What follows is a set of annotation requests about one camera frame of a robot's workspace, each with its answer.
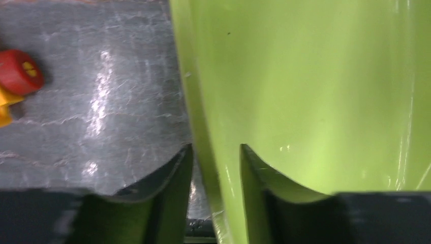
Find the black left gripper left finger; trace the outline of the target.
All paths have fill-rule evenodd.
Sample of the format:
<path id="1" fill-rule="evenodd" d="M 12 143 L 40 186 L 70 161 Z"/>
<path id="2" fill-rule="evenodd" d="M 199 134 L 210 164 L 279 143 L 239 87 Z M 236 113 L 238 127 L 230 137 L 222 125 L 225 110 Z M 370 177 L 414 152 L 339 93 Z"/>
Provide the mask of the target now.
<path id="1" fill-rule="evenodd" d="M 185 145 L 114 195 L 87 188 L 1 190 L 1 243 L 182 243 L 193 168 Z"/>

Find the lime green plastic tray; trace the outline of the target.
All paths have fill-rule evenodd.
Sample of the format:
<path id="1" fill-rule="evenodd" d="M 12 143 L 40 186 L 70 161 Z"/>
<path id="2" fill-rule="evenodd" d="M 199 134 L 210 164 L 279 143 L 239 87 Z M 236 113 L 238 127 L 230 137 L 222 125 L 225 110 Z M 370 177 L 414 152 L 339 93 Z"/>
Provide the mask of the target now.
<path id="1" fill-rule="evenodd" d="M 240 146 L 317 193 L 430 192 L 430 1 L 171 1 L 218 243 L 248 243 Z"/>

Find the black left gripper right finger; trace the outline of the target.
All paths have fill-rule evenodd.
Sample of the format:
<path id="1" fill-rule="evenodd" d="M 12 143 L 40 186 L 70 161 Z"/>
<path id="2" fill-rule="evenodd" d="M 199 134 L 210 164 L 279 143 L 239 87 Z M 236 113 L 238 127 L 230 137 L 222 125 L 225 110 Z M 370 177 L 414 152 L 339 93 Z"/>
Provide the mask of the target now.
<path id="1" fill-rule="evenodd" d="M 248 243 L 430 243 L 430 192 L 306 188 L 240 146 Z"/>

